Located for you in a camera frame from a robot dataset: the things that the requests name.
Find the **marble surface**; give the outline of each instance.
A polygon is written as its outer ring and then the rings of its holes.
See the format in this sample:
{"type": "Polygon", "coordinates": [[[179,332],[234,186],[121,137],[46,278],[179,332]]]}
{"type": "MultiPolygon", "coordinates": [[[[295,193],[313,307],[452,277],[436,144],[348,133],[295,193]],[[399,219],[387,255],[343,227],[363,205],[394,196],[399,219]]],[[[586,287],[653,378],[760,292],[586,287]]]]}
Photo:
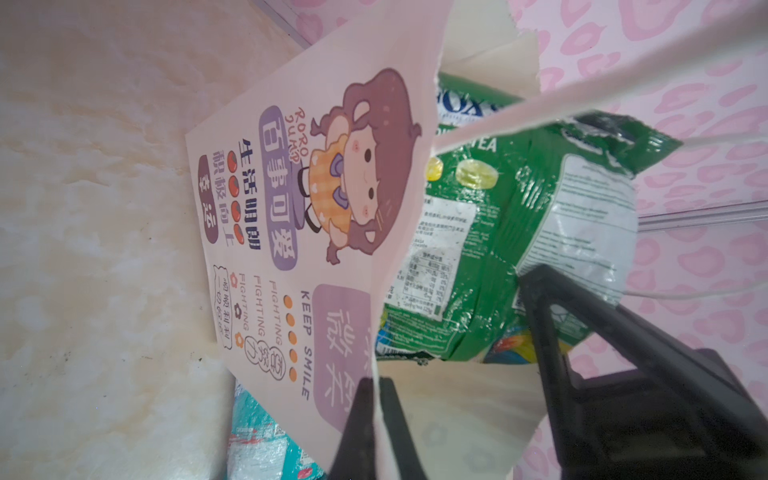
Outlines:
{"type": "Polygon", "coordinates": [[[0,478],[220,478],[184,134],[300,53],[248,0],[0,2],[0,478]]]}

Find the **cartoon girl face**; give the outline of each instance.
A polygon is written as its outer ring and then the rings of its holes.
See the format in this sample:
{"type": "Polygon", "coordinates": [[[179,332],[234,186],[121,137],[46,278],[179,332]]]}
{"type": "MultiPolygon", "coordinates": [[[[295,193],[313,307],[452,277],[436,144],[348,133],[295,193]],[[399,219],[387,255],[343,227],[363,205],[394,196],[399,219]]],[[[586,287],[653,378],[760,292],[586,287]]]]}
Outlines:
{"type": "Polygon", "coordinates": [[[352,217],[358,225],[373,220],[379,209],[379,179],[376,176],[376,141],[369,126],[349,135],[344,149],[344,175],[342,182],[352,217]]]}
{"type": "MultiPolygon", "coordinates": [[[[326,150],[340,138],[346,142],[343,154],[329,155],[323,164],[323,171],[329,172],[327,181],[314,176],[323,188],[315,192],[309,185],[317,197],[313,209],[330,235],[327,261],[337,264],[336,252],[347,247],[372,255],[395,223],[413,148],[422,133],[421,126],[413,123],[400,73],[385,68],[365,84],[351,84],[344,92],[343,104],[323,115],[319,124],[313,120],[310,133],[326,138],[326,150]],[[334,182],[339,176],[336,191],[334,182]]],[[[319,151],[318,155],[327,153],[319,151]]]]}

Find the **paper bag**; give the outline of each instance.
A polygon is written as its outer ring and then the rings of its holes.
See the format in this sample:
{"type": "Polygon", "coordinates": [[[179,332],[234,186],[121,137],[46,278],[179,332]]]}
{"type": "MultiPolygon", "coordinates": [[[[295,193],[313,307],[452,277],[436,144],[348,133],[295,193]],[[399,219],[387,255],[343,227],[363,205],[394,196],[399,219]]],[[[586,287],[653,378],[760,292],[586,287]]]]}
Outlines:
{"type": "Polygon", "coordinates": [[[357,382],[376,377],[450,7],[379,2],[187,135],[223,360],[323,468],[357,382]]]}

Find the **nutrition label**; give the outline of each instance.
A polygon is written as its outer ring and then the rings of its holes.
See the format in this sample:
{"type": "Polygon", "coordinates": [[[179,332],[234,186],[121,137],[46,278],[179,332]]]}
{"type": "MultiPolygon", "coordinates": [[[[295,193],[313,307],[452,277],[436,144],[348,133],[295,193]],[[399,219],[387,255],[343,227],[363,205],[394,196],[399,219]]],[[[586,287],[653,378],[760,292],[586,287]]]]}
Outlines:
{"type": "Polygon", "coordinates": [[[442,321],[477,206],[427,196],[408,256],[389,288],[392,306],[442,321]]]}
{"type": "MultiPolygon", "coordinates": [[[[573,154],[564,159],[561,178],[518,274],[547,263],[616,305],[632,266],[632,258],[621,252],[637,236],[632,184],[573,154]]],[[[520,302],[515,306],[522,310],[520,302]]]]}

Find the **purple speech bubble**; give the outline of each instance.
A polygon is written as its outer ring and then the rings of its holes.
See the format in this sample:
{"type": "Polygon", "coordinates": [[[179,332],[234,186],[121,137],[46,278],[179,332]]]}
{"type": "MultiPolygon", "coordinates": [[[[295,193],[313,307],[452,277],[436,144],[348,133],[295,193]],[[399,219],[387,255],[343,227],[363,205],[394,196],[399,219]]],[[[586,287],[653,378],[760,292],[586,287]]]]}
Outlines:
{"type": "Polygon", "coordinates": [[[343,286],[318,285],[312,295],[312,311],[315,405],[320,416],[341,432],[357,382],[371,376],[371,296],[343,286]]]}
{"type": "Polygon", "coordinates": [[[214,192],[211,190],[210,170],[208,168],[208,156],[203,155],[197,162],[197,192],[200,194],[200,207],[203,213],[200,221],[205,228],[205,237],[211,243],[219,239],[219,222],[216,217],[216,205],[214,192]]]}

